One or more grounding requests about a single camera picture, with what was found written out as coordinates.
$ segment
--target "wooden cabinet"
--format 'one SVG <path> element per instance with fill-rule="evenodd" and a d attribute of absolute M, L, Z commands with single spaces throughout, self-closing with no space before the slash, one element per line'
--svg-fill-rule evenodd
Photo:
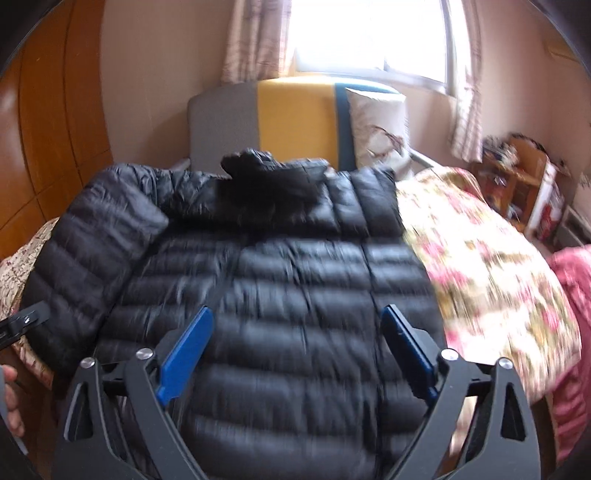
<path fill-rule="evenodd" d="M 64 0 L 0 78 L 0 259 L 112 164 L 100 94 L 105 0 Z"/>

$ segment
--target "floral bedspread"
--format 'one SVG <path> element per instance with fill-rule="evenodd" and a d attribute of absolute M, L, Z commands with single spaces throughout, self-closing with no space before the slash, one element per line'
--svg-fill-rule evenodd
<path fill-rule="evenodd" d="M 51 237 L 51 231 L 57 218 L 43 225 L 30 242 L 11 257 L 0 262 L 0 319 L 4 319 L 19 310 L 22 291 L 39 256 L 41 247 Z M 53 372 L 31 349 L 26 337 L 12 345 L 21 362 L 37 379 L 51 389 Z"/>
<path fill-rule="evenodd" d="M 406 240 L 435 287 L 447 343 L 469 361 L 513 360 L 528 400 L 550 392 L 580 359 L 579 328 L 550 267 L 484 202 L 474 177 L 437 168 L 398 184 Z M 456 452 L 473 403 L 460 417 Z"/>

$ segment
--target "floral curtain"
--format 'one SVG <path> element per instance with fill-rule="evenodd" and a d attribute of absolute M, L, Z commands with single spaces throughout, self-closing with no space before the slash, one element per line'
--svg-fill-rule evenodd
<path fill-rule="evenodd" d="M 456 121 L 452 154 L 467 162 L 482 162 L 482 39 L 475 0 L 452 0 L 452 27 L 456 40 Z"/>
<path fill-rule="evenodd" d="M 222 83 L 287 74 L 291 0 L 235 0 Z"/>

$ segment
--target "pillow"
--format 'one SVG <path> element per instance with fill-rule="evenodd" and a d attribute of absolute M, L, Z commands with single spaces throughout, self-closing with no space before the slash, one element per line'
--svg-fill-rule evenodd
<path fill-rule="evenodd" d="M 412 177 L 406 97 L 401 93 L 346 91 L 357 168 L 384 163 L 394 169 L 397 180 Z"/>

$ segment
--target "human hand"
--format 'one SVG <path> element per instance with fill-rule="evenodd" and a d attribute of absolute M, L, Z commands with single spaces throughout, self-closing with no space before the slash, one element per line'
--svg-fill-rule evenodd
<path fill-rule="evenodd" d="M 5 401 L 8 408 L 8 429 L 16 437 L 22 437 L 25 435 L 25 425 L 22 422 L 21 413 L 18 411 L 18 396 L 12 389 L 8 382 L 14 382 L 17 379 L 17 371 L 13 367 L 8 365 L 2 365 L 4 371 L 4 385 Z"/>

